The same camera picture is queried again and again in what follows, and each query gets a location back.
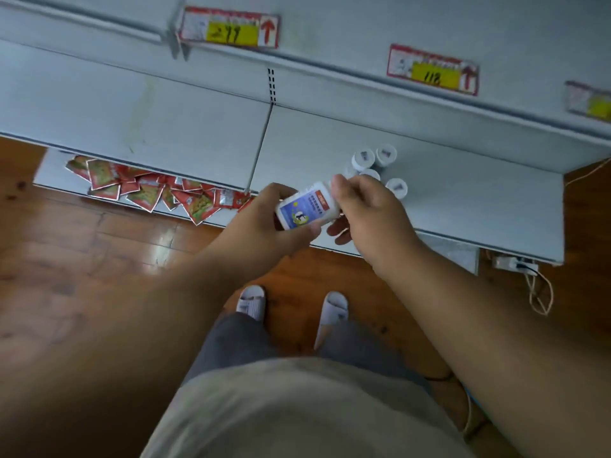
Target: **white slipper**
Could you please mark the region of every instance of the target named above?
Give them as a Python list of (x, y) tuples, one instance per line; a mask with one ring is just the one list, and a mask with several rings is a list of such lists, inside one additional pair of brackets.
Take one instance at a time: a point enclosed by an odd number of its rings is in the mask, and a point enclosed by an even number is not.
[(341, 292), (331, 291), (325, 296), (323, 309), (320, 312), (320, 324), (314, 348), (322, 343), (330, 326), (348, 319), (348, 300)]
[(265, 290), (261, 286), (248, 286), (240, 294), (235, 311), (246, 313), (249, 317), (263, 323), (265, 318)]

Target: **bottom shelf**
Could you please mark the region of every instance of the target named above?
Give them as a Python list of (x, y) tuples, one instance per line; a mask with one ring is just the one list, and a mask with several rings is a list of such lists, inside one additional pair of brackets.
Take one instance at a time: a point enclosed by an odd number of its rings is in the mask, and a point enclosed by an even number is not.
[[(74, 154), (60, 151), (58, 149), (49, 148), (40, 163), (38, 171), (34, 176), (34, 185), (48, 188), (56, 191), (62, 191), (66, 193), (72, 193), (77, 196), (87, 196), (87, 191), (90, 187), (89, 182), (76, 176), (65, 168), (66, 163), (72, 159)], [(138, 209), (139, 207), (134, 206), (125, 198), (120, 198), (118, 201), (111, 201), (108, 199), (97, 199), (102, 202), (109, 202), (113, 204), (119, 204), (122, 206), (133, 207)], [(170, 211), (163, 202), (159, 202), (153, 211), (157, 214), (168, 215), (177, 219), (183, 219), (190, 222), (191, 219), (182, 207), (177, 207), (173, 211)], [(220, 226), (224, 228), (231, 222), (234, 215), (237, 213), (236, 210), (221, 209), (214, 215), (211, 215), (205, 223), (213, 226)], [(425, 234), (419, 234), (420, 238), (424, 243), (433, 249), (438, 254), (441, 254), (453, 262), (457, 263), (464, 269), (477, 275), (478, 263), (480, 250), (476, 246), (469, 244), (463, 244), (447, 239), (437, 238), (434, 236), (428, 236)], [(312, 246), (326, 249), (333, 252), (339, 252), (342, 254), (348, 254), (353, 256), (361, 256), (356, 250), (355, 245), (350, 242), (344, 246), (338, 246), (334, 242), (334, 238), (330, 237), (323, 231), (318, 238), (312, 242)]]

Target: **white bottle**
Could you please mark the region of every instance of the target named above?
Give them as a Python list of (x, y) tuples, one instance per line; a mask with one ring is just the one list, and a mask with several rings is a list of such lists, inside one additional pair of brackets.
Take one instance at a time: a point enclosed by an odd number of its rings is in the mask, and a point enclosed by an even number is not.
[(397, 149), (393, 145), (385, 143), (376, 149), (376, 163), (374, 164), (374, 168), (382, 173), (386, 167), (396, 160)]
[(317, 181), (312, 186), (284, 199), (276, 207), (276, 216), (285, 230), (307, 225), (314, 220), (323, 224), (340, 216), (340, 207), (331, 196), (331, 186)]
[(399, 200), (408, 195), (408, 184), (400, 178), (391, 178), (386, 182), (386, 188), (392, 191)]
[(351, 178), (363, 170), (370, 169), (376, 162), (376, 155), (370, 149), (362, 149), (353, 154), (350, 166), (344, 171), (346, 178)]
[(366, 169), (361, 172), (361, 175), (369, 175), (371, 178), (375, 178), (380, 181), (380, 174), (376, 172), (374, 169)]

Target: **pile of packets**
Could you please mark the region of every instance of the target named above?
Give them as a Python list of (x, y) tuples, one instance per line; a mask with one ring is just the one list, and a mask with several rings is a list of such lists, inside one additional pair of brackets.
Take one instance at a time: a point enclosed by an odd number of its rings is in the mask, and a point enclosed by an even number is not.
[(75, 156), (66, 169), (91, 183), (88, 196), (117, 201), (125, 195), (147, 212), (153, 212), (161, 199), (171, 211), (182, 206), (196, 225), (221, 209), (239, 212), (252, 201), (250, 193), (86, 156)]

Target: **pants leg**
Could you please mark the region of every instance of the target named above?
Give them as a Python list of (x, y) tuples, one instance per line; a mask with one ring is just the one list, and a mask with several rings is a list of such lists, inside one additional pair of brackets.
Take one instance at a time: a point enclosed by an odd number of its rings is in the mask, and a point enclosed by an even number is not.
[(245, 315), (231, 313), (212, 326), (202, 350), (185, 376), (183, 385), (196, 376), (213, 369), (228, 368), (278, 357), (270, 344), (270, 335), (263, 323)]
[(369, 328), (355, 321), (345, 320), (333, 325), (317, 355), (383, 376), (406, 379), (432, 394), (426, 379), (405, 366), (401, 356), (390, 350)]

